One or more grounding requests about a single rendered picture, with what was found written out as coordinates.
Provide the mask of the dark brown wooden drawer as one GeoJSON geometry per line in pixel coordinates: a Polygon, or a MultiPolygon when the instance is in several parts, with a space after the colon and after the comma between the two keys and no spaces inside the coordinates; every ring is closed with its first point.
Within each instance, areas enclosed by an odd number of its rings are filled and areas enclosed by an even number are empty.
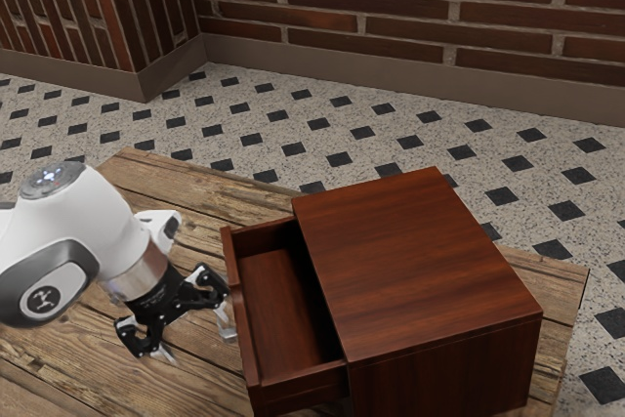
{"type": "Polygon", "coordinates": [[[256,417],[348,397],[345,355],[297,219],[223,227],[221,238],[256,417]]]}

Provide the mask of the dark brown wooden cabinet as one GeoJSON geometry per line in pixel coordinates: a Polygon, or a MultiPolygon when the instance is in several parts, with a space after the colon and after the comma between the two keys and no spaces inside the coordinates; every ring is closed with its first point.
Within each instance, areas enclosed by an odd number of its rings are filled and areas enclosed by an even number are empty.
{"type": "Polygon", "coordinates": [[[295,198],[354,417],[526,404],[543,312],[434,167],[295,198]]]}

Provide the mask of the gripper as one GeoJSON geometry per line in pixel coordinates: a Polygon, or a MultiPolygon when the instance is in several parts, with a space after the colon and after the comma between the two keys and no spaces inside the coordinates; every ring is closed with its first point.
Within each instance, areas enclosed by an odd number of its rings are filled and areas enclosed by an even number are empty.
{"type": "Polygon", "coordinates": [[[163,276],[144,296],[125,303],[134,314],[114,321],[118,338],[136,358],[164,357],[173,365],[178,362],[162,342],[165,326],[191,310],[211,310],[216,316],[220,337],[225,343],[235,343],[237,331],[231,293],[225,278],[205,263],[198,263],[185,279],[168,264],[163,276]],[[144,337],[138,336],[138,326],[146,326],[144,337]]]}

